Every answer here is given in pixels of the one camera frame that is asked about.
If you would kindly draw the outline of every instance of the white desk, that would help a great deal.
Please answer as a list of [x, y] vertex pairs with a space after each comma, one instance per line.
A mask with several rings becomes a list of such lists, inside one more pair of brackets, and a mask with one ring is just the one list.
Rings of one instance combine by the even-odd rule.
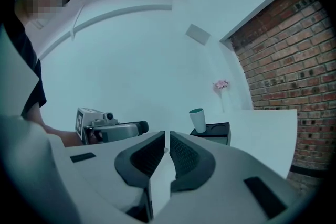
[[240, 110], [207, 118], [230, 123], [228, 145], [251, 154], [287, 178], [297, 138], [296, 110]]

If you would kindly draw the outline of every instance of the camera lens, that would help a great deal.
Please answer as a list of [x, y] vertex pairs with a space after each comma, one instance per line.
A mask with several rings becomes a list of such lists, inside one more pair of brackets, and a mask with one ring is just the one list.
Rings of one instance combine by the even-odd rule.
[[112, 113], [107, 113], [106, 117], [108, 120], [112, 120], [113, 119], [113, 114]]

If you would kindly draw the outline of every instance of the person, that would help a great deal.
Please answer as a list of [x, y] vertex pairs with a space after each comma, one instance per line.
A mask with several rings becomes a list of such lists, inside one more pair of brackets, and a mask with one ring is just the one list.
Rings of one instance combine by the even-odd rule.
[[46, 15], [56, 12], [58, 7], [64, 6], [69, 1], [70, 0], [14, 0], [14, 6], [7, 9], [3, 23], [14, 47], [39, 78], [38, 83], [23, 108], [22, 117], [28, 121], [39, 124], [47, 133], [58, 135], [62, 139], [64, 146], [78, 146], [82, 145], [82, 142], [76, 132], [57, 130], [46, 125], [43, 121], [40, 107], [42, 107], [47, 100], [43, 90], [41, 63], [25, 32], [25, 26], [31, 20], [45, 18]]

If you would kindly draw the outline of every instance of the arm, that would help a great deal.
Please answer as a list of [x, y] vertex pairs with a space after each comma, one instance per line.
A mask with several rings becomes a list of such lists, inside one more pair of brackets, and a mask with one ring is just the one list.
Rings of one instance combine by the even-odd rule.
[[65, 147], [83, 145], [76, 132], [60, 131], [46, 125], [42, 119], [40, 106], [38, 103], [34, 104], [32, 108], [29, 109], [29, 111], [27, 112], [26, 120], [39, 124], [48, 134], [56, 134], [57, 136], [59, 136], [62, 139]]

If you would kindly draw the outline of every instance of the brick wall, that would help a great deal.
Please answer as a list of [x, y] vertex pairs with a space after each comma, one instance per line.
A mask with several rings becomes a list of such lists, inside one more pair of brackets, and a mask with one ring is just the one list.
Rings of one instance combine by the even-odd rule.
[[318, 0], [275, 0], [230, 37], [254, 109], [297, 109], [297, 166], [327, 169], [335, 150], [334, 36]]

